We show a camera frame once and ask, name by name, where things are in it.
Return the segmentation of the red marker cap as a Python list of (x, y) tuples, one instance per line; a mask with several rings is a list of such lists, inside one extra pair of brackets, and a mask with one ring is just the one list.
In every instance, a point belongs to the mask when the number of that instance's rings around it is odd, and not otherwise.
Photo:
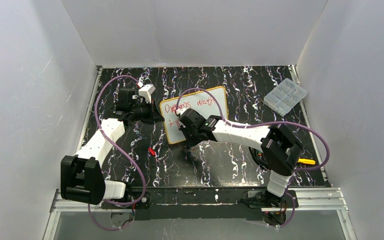
[(152, 155), (152, 156), (156, 156), (156, 152), (150, 147), (150, 148), (148, 148), (148, 151), (149, 151), (149, 153)]

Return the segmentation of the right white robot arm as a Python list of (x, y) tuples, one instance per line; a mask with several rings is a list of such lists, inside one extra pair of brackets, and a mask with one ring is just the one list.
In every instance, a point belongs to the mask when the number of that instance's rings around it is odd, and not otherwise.
[(303, 152), (302, 143), (284, 124), (252, 127), (232, 121), (224, 121), (220, 116), (204, 118), (192, 108), (176, 110), (180, 122), (179, 130), (189, 146), (204, 141), (230, 142), (245, 145), (262, 153), (270, 178), (266, 192), (270, 197), (284, 196), (293, 171)]

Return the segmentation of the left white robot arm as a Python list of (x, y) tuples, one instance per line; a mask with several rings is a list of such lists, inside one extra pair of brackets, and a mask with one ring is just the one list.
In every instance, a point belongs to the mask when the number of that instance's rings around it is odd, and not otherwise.
[(75, 155), (66, 155), (60, 164), (60, 194), (65, 200), (98, 205), (103, 200), (124, 199), (125, 182), (105, 180), (102, 165), (114, 142), (122, 137), (126, 127), (135, 122), (154, 125), (164, 118), (158, 112), (152, 94), (153, 84), (138, 90), (123, 88), (117, 102), (105, 110), (101, 127)]

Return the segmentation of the yellow framed whiteboard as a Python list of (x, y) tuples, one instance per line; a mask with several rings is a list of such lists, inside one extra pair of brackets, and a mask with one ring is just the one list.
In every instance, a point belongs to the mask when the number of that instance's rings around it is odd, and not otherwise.
[(192, 108), (204, 118), (208, 118), (210, 115), (220, 115), (217, 107), (217, 105), (220, 105), (222, 115), (226, 119), (228, 118), (229, 110), (225, 87), (217, 86), (209, 88), (207, 91), (210, 92), (211, 95), (203, 91), (197, 91), (183, 95), (179, 103), (177, 103), (178, 98), (175, 97), (165, 99), (159, 104), (161, 115), (164, 118), (164, 129), (169, 144), (178, 144), (186, 140), (183, 133), (179, 130), (180, 121), (175, 115), (177, 107), (180, 109)]

